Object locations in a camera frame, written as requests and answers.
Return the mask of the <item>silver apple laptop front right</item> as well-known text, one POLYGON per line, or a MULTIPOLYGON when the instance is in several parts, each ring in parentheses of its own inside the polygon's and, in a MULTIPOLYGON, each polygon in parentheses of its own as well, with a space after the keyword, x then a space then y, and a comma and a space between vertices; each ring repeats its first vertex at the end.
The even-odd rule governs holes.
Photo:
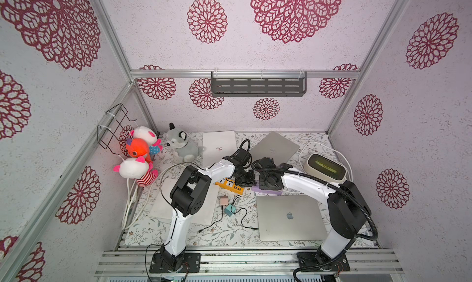
POLYGON ((262 241, 313 241, 328 236, 318 202, 306 195, 256 197, 262 241))

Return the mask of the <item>cream box with green display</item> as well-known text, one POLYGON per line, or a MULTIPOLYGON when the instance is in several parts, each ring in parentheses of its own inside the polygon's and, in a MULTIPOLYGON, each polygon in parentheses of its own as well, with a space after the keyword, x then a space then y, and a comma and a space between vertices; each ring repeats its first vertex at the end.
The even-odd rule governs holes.
POLYGON ((319 154, 312 154, 307 159, 304 171, 326 182, 343 183, 347 180, 347 171, 342 165, 319 154))

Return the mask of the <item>silver laptop rear right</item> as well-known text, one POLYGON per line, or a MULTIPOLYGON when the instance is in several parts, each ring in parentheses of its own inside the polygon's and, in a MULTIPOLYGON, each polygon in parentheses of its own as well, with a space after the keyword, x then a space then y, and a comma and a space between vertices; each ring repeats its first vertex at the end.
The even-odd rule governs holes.
POLYGON ((276 132, 270 132, 255 146, 251 147, 250 154, 253 161, 264 157, 272 158, 274 164, 287 163, 290 158, 299 150, 300 146, 291 142, 276 132))

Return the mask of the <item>white laptop front left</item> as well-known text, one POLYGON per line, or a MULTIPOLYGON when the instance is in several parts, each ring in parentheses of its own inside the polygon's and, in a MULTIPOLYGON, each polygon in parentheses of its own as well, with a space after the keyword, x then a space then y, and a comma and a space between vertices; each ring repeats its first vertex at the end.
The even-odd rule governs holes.
MULTIPOLYGON (((163 182, 163 194, 167 200, 170 200, 170 192, 174 185, 177 183, 176 179, 166 179, 163 182)), ((218 206, 218 193, 220 188, 212 184, 209 187, 208 193, 205 198, 205 202, 200 210, 194 214, 192 217, 193 224, 200 224, 200 225, 210 225, 211 220, 213 219, 213 215, 215 212, 215 208, 218 206)), ((171 219, 172 218, 172 207, 167 204, 167 202, 162 198, 161 194, 159 194, 160 198, 156 198, 150 213, 148 216, 154 219, 171 219)))

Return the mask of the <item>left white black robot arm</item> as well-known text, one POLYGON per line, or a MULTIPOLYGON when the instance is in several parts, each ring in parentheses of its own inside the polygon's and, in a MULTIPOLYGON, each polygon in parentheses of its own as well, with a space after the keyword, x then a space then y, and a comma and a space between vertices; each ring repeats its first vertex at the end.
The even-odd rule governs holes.
POLYGON ((170 192, 171 227, 166 241, 152 257, 151 273, 190 271, 185 266, 186 239, 193 216, 203 207, 211 185, 226 178, 254 181, 254 172, 246 169, 252 157, 247 149, 239 148, 230 156, 208 168, 187 166, 170 192))

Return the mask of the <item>grey husky plush toy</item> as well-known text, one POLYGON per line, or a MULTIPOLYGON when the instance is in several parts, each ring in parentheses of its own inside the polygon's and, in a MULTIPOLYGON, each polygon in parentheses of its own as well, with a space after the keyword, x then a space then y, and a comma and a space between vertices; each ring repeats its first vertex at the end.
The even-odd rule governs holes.
POLYGON ((203 155, 204 146, 197 145, 188 133, 169 123, 166 146, 172 149, 173 161, 175 163, 193 162, 197 157, 203 155))

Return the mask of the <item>white laptop with red logo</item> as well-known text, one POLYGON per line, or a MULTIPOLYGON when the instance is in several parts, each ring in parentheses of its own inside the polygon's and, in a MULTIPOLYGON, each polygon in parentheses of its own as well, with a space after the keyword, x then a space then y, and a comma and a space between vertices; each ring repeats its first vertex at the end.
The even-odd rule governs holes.
POLYGON ((237 150, 236 134, 234 131, 204 133, 203 148, 202 165, 209 167, 237 150))

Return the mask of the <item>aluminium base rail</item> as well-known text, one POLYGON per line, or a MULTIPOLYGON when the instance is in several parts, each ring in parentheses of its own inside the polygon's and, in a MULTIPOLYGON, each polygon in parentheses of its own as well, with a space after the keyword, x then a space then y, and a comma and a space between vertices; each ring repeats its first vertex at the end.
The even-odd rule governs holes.
MULTIPOLYGON (((282 276, 292 278, 299 268, 297 255, 311 249, 276 250, 211 250, 192 248, 179 270, 166 270, 153 261, 157 250, 104 252, 92 276, 100 281, 112 277, 141 277, 158 280, 160 277, 238 277, 282 276)), ((354 249, 332 266, 321 271, 301 271, 300 279, 313 275, 401 275, 402 266, 393 250, 354 249)))

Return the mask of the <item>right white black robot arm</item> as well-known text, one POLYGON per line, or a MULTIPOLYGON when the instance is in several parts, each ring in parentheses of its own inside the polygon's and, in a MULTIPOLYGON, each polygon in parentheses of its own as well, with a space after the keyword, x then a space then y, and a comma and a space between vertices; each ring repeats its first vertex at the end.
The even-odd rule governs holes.
POLYGON ((283 163, 275 166, 273 159, 264 157, 251 164, 263 181, 303 193, 328 207, 331 230, 316 252, 297 255, 299 267, 293 278, 299 282, 299 272, 329 270, 343 260, 346 252, 357 239, 376 241, 377 226, 371 210, 357 186, 351 181, 327 182, 283 163))

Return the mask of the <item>grey metal wall shelf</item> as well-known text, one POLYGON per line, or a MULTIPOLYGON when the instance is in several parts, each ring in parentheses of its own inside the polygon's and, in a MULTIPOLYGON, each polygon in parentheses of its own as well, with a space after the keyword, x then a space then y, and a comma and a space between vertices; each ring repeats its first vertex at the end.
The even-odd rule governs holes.
POLYGON ((211 73, 214 97, 302 97, 307 92, 306 73, 296 77, 219 77, 211 73))

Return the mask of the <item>purple power strip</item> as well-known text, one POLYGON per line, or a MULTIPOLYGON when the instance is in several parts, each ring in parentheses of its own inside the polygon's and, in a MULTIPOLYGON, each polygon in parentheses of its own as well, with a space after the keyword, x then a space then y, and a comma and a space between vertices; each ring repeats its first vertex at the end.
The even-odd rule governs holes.
POLYGON ((261 190, 258 186, 254 186, 251 188, 252 192, 256 193, 257 195, 259 194, 264 194, 264 195, 282 195, 283 191, 282 190, 261 190))

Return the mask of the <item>white plush striped legs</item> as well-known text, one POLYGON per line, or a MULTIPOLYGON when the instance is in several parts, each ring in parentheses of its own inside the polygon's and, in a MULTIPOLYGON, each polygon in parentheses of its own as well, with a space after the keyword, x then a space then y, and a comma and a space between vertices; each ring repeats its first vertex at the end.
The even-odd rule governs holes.
POLYGON ((125 179, 133 179, 140 187, 151 185, 159 176, 159 172, 153 169, 152 162, 147 162, 145 156, 128 158, 120 165, 113 168, 125 179))

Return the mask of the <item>white pink plush upper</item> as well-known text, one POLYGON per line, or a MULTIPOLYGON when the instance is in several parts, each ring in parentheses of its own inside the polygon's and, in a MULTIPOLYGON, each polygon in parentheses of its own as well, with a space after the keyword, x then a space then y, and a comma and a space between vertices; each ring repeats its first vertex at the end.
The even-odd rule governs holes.
POLYGON ((133 129, 130 134, 134 139, 144 140, 148 146, 157 147, 161 145, 161 140, 158 138, 158 135, 146 126, 139 126, 133 129))

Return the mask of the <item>orange power strip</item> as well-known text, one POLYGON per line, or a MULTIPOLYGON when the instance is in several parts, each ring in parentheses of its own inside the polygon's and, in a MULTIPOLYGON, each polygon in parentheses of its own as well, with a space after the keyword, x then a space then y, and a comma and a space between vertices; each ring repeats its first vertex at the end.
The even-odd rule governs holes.
POLYGON ((224 178, 222 181, 215 182, 215 185, 240 196, 242 196, 245 191, 244 188, 238 186, 235 181, 229 178, 224 178))

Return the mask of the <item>teal charger plug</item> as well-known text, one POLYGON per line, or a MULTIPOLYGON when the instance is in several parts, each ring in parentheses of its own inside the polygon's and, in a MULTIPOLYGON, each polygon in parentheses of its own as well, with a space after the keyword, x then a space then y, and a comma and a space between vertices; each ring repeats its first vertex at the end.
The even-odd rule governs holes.
POLYGON ((225 215, 231 217, 237 213, 237 208, 234 205, 229 204, 224 208, 223 212, 225 215))

